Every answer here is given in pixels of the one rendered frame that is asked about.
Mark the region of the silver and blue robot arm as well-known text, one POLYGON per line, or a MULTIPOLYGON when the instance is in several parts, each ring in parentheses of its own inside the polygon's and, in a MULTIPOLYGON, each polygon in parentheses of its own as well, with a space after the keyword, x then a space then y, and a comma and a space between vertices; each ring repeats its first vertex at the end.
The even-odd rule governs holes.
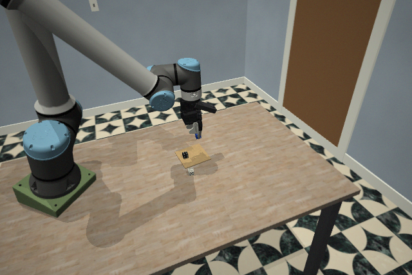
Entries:
POLYGON ((68 93, 53 34, 149 100, 156 111, 182 99, 201 98, 201 69, 196 59, 145 68, 59 0, 0 0, 37 96, 39 122, 23 135, 31 169, 29 186, 39 198, 55 199, 77 188, 81 172, 73 146, 82 106, 68 93), (42 121, 42 123, 41 123, 42 121))

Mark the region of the tan square mat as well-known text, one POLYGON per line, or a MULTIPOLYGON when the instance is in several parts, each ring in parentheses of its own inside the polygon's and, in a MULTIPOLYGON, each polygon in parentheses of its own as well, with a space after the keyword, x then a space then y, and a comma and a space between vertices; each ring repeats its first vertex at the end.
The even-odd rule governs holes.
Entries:
POLYGON ((185 169, 195 166, 197 164, 200 164, 202 162, 211 160, 211 157, 200 146, 200 144, 196 144, 196 145, 187 147, 185 149, 175 151, 175 153, 177 157, 179 158, 180 162, 183 164, 185 169), (183 159, 183 156, 182 156, 183 152, 187 152, 189 157, 183 159))

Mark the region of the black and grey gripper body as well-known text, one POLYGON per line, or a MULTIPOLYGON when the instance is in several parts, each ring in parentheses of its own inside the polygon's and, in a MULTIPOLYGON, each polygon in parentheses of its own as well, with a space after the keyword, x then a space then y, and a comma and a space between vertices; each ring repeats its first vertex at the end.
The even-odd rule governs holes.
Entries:
POLYGON ((196 103, 199 101, 200 99, 195 101, 186 101, 182 98, 180 99, 180 114, 185 125, 191 125, 194 122, 197 122, 199 120, 199 115, 202 119, 201 110, 194 108, 196 103))

